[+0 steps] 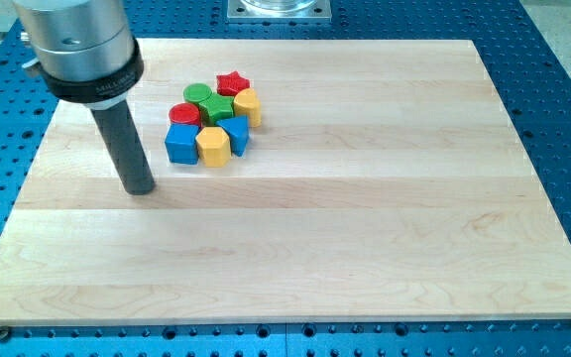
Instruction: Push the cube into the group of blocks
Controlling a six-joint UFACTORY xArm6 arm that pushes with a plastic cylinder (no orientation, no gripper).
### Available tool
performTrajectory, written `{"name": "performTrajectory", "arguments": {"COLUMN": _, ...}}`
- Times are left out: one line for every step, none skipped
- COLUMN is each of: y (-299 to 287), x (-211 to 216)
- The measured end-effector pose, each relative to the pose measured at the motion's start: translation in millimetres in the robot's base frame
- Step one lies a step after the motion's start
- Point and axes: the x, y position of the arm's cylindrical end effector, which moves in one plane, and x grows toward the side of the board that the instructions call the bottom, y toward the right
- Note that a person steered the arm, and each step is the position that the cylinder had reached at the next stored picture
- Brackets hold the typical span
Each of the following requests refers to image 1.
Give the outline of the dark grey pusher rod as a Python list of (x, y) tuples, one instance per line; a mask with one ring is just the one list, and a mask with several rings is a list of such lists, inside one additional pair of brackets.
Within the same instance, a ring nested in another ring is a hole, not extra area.
[(155, 188), (154, 177), (127, 102), (123, 100), (91, 113), (126, 192), (151, 192)]

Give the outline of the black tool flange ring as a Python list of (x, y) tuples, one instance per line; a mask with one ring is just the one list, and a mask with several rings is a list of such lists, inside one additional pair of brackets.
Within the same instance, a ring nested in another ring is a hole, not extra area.
[(141, 79), (144, 61), (136, 38), (129, 60), (115, 72), (88, 81), (65, 81), (48, 74), (40, 64), (39, 74), (50, 92), (60, 100), (78, 104), (92, 104), (118, 98), (126, 94)]

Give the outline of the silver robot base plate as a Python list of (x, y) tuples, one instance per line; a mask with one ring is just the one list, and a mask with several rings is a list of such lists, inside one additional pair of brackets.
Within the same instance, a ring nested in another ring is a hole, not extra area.
[(229, 23), (330, 23), (330, 0), (227, 0)]

